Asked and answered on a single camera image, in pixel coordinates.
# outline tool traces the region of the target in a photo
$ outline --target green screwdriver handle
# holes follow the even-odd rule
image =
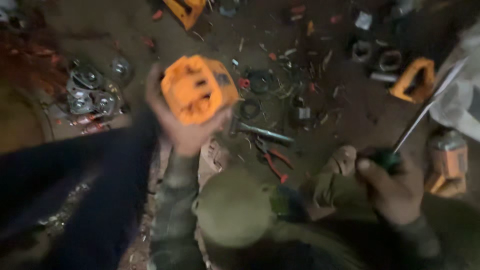
[[[400,154],[395,153],[392,149],[379,149],[369,158],[384,168],[390,175],[395,174],[396,166],[402,162]]]

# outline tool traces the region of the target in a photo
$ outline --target hammer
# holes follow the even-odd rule
[[[258,127],[249,126],[249,125],[241,122],[240,120],[238,120],[238,118],[233,117],[232,122],[230,124],[229,134],[231,136],[234,136],[239,132],[251,132],[251,133],[262,135],[264,137],[268,137],[268,138],[271,138],[273,140],[281,141],[281,142],[284,142],[284,143],[287,143],[287,144],[291,144],[291,143],[295,142],[295,140],[293,138],[283,136],[281,134],[274,133],[274,132],[271,132],[271,131],[268,131],[268,130],[265,130],[265,129],[261,129],[261,128],[258,128]]]

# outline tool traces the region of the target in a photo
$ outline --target screwdriver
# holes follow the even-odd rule
[[[434,104],[436,99],[447,89],[447,87],[452,83],[452,81],[456,78],[460,70],[463,68],[465,63],[467,62],[468,57],[465,57],[459,61],[457,61],[446,73],[445,77],[439,81],[437,86],[434,88],[433,94],[424,102],[420,110],[417,112],[415,117],[411,120],[408,124],[407,128],[403,131],[400,138],[398,138],[397,142],[394,144],[392,149],[380,149],[375,152],[370,159],[375,161],[378,165],[384,168],[389,174],[395,173],[396,165],[401,163],[400,154],[398,150],[406,141],[408,136],[413,132],[415,127],[420,123],[423,117],[427,114],[430,107]]]

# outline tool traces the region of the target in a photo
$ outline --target black rubber ring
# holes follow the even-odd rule
[[[252,112],[248,112],[247,108],[253,107]],[[248,98],[240,105],[240,116],[250,120],[257,117],[260,114],[260,104],[257,100]]]

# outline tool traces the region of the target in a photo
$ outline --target pliers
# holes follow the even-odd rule
[[[280,178],[280,182],[282,184],[285,183],[285,181],[288,178],[288,174],[282,174],[277,168],[275,168],[272,162],[272,155],[281,159],[285,164],[287,164],[291,169],[293,169],[293,166],[288,160],[288,158],[280,154],[276,149],[269,148],[268,144],[264,140],[260,139],[259,137],[255,139],[255,144],[257,145],[258,149],[262,151],[262,153],[264,154],[264,158],[267,159],[268,165],[270,166],[270,168]]]

